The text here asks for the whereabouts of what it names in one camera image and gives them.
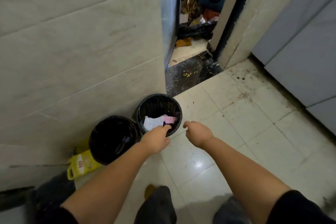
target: black trash can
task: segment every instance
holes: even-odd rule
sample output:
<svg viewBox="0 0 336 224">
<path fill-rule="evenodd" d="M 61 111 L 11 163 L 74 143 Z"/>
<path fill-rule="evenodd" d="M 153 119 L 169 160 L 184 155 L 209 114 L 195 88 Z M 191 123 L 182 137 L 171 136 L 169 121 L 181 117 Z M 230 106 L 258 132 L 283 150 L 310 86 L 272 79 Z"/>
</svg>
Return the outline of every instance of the black trash can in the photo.
<svg viewBox="0 0 336 224">
<path fill-rule="evenodd" d="M 110 116 L 92 130 L 89 147 L 95 161 L 108 165 L 140 140 L 140 130 L 132 120 Z"/>
<path fill-rule="evenodd" d="M 166 136 L 168 137 L 176 132 L 182 122 L 182 109 L 174 98 L 165 94 L 154 94 L 146 97 L 135 110 L 134 119 L 141 132 L 146 133 L 147 130 L 144 128 L 145 116 L 158 118 L 164 114 L 176 118 L 175 123 L 170 124 L 172 128 L 167 132 Z"/>
</svg>

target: yellow package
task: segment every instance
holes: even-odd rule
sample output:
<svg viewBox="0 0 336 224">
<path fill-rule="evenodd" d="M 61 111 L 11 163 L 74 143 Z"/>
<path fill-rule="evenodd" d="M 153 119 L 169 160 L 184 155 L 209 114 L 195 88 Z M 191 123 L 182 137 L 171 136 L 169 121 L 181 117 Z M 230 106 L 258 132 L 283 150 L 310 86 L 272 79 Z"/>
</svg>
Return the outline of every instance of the yellow package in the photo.
<svg viewBox="0 0 336 224">
<path fill-rule="evenodd" d="M 70 165 L 68 168 L 68 179 L 73 180 L 81 175 L 87 174 L 91 171 L 97 170 L 102 167 L 95 161 L 91 155 L 90 150 L 77 154 L 69 159 Z"/>
</svg>

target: gray pants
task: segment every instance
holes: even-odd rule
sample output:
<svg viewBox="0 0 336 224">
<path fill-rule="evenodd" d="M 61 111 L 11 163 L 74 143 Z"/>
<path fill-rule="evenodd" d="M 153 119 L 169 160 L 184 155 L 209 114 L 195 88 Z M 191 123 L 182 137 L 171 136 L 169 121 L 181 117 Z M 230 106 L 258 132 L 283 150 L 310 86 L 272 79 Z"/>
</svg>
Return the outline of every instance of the gray pants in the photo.
<svg viewBox="0 0 336 224">
<path fill-rule="evenodd" d="M 166 186 L 157 188 L 140 207 L 134 224 L 175 224 L 175 209 L 170 190 Z M 213 224 L 250 224 L 248 217 L 235 197 L 230 197 L 215 213 Z"/>
</svg>

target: black shirt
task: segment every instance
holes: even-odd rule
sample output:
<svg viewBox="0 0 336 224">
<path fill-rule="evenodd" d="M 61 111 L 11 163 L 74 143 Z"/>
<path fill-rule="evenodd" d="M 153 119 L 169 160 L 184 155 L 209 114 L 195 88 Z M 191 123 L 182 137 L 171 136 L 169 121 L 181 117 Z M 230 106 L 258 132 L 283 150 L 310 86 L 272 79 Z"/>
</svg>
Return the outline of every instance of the black shirt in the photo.
<svg viewBox="0 0 336 224">
<path fill-rule="evenodd" d="M 44 223 L 78 224 L 71 213 L 64 208 L 58 208 Z M 300 192 L 291 190 L 283 194 L 269 214 L 267 224 L 275 223 L 333 223 L 312 201 L 306 199 Z"/>
</svg>

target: dark pants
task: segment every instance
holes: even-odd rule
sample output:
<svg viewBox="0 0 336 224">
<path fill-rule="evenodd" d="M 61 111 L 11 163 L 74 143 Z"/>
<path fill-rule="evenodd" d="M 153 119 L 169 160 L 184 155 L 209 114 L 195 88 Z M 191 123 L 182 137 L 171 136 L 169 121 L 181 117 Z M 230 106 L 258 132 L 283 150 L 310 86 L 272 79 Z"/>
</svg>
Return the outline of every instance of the dark pants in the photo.
<svg viewBox="0 0 336 224">
<path fill-rule="evenodd" d="M 134 224 L 175 224 L 175 209 L 171 201 L 170 190 L 166 186 L 157 188 L 142 204 Z M 244 210 L 235 197 L 224 202 L 213 217 L 213 224 L 249 224 Z"/>
</svg>

